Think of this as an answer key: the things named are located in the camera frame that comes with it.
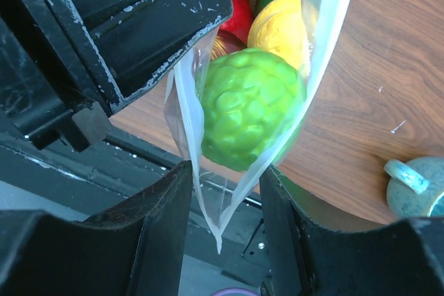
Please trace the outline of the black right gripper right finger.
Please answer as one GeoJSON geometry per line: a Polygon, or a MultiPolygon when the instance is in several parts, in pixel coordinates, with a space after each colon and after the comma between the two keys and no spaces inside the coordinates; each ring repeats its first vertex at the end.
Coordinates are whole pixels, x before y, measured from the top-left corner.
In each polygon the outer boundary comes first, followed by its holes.
{"type": "Polygon", "coordinates": [[[381,225],[293,183],[276,167],[259,181],[276,295],[442,295],[443,219],[381,225]]]}

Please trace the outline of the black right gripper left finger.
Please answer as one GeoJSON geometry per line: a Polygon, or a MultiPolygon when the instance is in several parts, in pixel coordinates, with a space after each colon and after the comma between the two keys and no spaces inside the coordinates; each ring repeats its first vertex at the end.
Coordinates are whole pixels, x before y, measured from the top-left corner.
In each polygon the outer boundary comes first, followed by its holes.
{"type": "Polygon", "coordinates": [[[180,162],[139,193],[67,221],[1,212],[2,295],[177,295],[193,187],[180,162]]]}

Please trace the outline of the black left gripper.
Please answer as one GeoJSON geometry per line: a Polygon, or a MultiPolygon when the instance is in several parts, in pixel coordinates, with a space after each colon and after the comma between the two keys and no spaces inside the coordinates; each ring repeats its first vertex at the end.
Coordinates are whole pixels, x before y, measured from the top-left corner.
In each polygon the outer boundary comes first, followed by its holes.
{"type": "Polygon", "coordinates": [[[1,0],[1,111],[41,150],[102,142],[231,0],[1,0]]]}

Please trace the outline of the red tomato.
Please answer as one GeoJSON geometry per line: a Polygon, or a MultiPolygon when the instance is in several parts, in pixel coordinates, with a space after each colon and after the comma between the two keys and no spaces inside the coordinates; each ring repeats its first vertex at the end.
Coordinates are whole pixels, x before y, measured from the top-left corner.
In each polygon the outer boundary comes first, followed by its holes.
{"type": "Polygon", "coordinates": [[[249,0],[232,0],[233,15],[220,29],[228,31],[247,44],[250,27],[253,24],[253,14],[249,0]]]}

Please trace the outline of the clear polka dot zip bag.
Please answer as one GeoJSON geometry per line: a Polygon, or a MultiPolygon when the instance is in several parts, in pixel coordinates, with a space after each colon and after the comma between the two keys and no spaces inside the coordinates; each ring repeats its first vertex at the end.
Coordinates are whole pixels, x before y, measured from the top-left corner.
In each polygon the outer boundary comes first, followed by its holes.
{"type": "Polygon", "coordinates": [[[336,46],[350,3],[350,0],[301,1],[302,18],[311,43],[311,70],[308,78],[302,77],[307,97],[298,108],[292,126],[247,171],[237,172],[215,164],[203,156],[201,149],[205,122],[201,98],[207,69],[216,59],[211,53],[220,26],[200,38],[167,76],[166,122],[181,157],[191,162],[198,203],[217,245],[222,245],[222,235],[235,210],[257,186],[263,172],[270,165],[279,164],[292,149],[336,46]]]}

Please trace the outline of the bumpy green custard apple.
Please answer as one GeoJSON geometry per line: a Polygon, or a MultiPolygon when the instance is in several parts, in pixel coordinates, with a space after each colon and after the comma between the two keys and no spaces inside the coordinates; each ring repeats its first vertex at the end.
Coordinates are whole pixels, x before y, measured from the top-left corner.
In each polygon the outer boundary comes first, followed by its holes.
{"type": "Polygon", "coordinates": [[[292,126],[306,97],[302,75],[276,54],[247,48],[211,61],[201,98],[203,156],[247,171],[292,126]]]}

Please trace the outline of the yellow lemon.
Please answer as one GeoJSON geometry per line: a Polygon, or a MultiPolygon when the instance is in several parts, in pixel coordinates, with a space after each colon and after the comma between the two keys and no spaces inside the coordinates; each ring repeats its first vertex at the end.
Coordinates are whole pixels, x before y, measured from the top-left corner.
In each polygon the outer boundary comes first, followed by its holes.
{"type": "Polygon", "coordinates": [[[274,53],[309,77],[310,46],[302,18],[301,0],[272,0],[256,16],[247,47],[274,53]]]}

